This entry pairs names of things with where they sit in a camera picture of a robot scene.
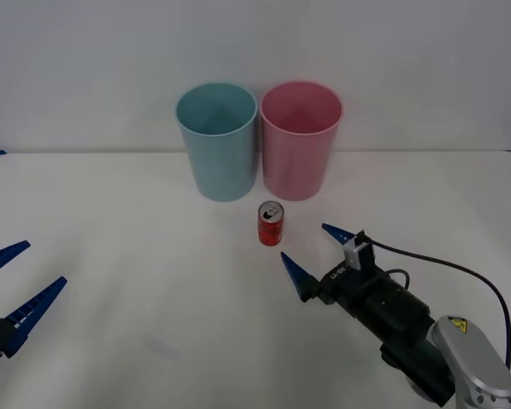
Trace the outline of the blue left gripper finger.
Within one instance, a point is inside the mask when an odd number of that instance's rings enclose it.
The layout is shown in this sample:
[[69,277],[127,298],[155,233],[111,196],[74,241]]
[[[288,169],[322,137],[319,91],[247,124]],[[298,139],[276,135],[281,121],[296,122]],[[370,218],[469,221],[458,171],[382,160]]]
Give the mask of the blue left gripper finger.
[[12,261],[15,257],[17,257],[21,252],[27,250],[30,246],[31,244],[27,240],[24,240],[1,249],[0,269],[4,267],[7,263]]
[[29,333],[43,317],[65,287],[67,279],[59,277],[31,300],[0,319],[0,357],[11,358],[27,340]]

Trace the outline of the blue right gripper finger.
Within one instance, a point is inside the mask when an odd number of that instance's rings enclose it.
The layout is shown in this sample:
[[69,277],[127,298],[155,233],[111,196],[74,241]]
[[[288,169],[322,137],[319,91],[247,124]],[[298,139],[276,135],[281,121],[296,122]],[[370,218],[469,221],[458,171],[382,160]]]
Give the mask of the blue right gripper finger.
[[329,234],[329,236],[335,239],[341,246],[346,246],[350,248],[355,247],[354,233],[350,233],[344,229],[337,228],[327,223],[323,223],[321,227],[327,234]]
[[294,262],[284,252],[280,253],[287,274],[302,302],[321,296],[320,282],[305,269]]

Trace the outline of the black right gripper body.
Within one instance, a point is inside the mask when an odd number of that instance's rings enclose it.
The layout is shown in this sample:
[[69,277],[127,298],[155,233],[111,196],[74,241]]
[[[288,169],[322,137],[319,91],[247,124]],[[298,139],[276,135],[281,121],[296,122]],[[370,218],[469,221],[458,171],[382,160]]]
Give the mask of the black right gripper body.
[[378,267],[356,270],[342,262],[320,281],[320,300],[337,303],[354,318],[390,318],[393,310],[385,298],[389,281]]

